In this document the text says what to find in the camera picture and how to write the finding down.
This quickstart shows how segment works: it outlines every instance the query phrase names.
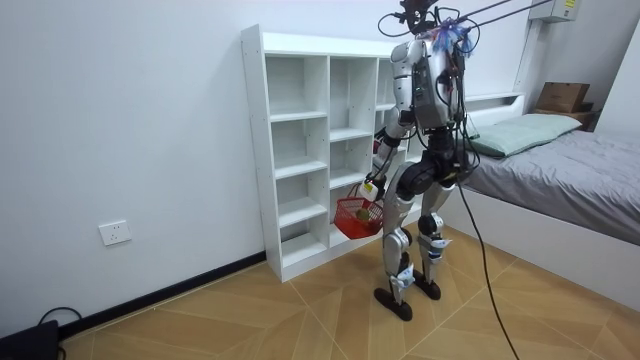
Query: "silver robot leg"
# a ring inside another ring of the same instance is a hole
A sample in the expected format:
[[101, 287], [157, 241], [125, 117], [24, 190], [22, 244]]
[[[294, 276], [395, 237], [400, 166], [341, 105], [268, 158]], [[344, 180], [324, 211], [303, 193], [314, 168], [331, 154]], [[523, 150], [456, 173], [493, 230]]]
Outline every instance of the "silver robot leg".
[[433, 300], [439, 300], [442, 296], [440, 288], [435, 282], [436, 267], [442, 261], [444, 249], [451, 242], [451, 240], [442, 238], [444, 221], [438, 216], [437, 210], [447, 201], [455, 188], [455, 184], [443, 187], [441, 184], [434, 183], [424, 193], [422, 199], [422, 216], [418, 221], [420, 230], [418, 245], [420, 246], [424, 274], [414, 271], [414, 277], [416, 285]]
[[384, 198], [382, 257], [391, 291], [385, 289], [374, 291], [376, 299], [404, 321], [409, 321], [413, 317], [411, 307], [404, 301], [404, 293], [414, 282], [414, 270], [407, 252], [411, 245], [411, 234], [401, 226], [411, 210], [413, 200], [402, 200], [396, 195], [395, 189], [400, 177], [410, 165], [412, 163], [400, 166]]

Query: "red basket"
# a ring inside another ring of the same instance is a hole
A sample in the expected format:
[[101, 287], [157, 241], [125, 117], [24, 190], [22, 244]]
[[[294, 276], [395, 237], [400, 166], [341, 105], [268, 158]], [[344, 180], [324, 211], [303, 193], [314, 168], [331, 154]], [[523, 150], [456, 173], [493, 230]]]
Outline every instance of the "red basket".
[[[360, 209], [368, 211], [367, 220], [357, 217]], [[338, 200], [334, 224], [351, 240], [376, 235], [382, 229], [382, 207], [361, 197]]]

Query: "light green pillow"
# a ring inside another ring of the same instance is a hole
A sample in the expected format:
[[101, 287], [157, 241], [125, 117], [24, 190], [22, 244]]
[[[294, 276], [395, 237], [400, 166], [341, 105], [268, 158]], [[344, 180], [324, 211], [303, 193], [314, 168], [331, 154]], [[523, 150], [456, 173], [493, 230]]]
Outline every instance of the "light green pillow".
[[558, 136], [581, 125], [578, 120], [568, 116], [529, 114], [495, 125], [480, 126], [480, 137], [471, 140], [471, 143], [481, 154], [507, 157], [534, 146], [550, 143]]

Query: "gray bedsheet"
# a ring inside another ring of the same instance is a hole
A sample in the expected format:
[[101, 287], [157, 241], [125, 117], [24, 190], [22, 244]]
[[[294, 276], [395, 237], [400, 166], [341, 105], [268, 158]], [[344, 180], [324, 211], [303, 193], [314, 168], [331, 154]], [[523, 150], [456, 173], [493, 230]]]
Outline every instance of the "gray bedsheet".
[[640, 143], [574, 131], [506, 159], [483, 156], [468, 186], [640, 245]]

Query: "wall outlet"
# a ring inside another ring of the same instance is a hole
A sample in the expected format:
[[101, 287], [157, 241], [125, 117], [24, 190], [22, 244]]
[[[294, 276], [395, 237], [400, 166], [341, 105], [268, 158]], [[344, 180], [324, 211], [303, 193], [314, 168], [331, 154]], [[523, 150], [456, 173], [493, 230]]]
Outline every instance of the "wall outlet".
[[129, 231], [129, 225], [127, 225], [126, 221], [101, 225], [98, 229], [100, 229], [100, 235], [102, 235], [102, 242], [104, 242], [106, 246], [131, 240], [131, 232]]

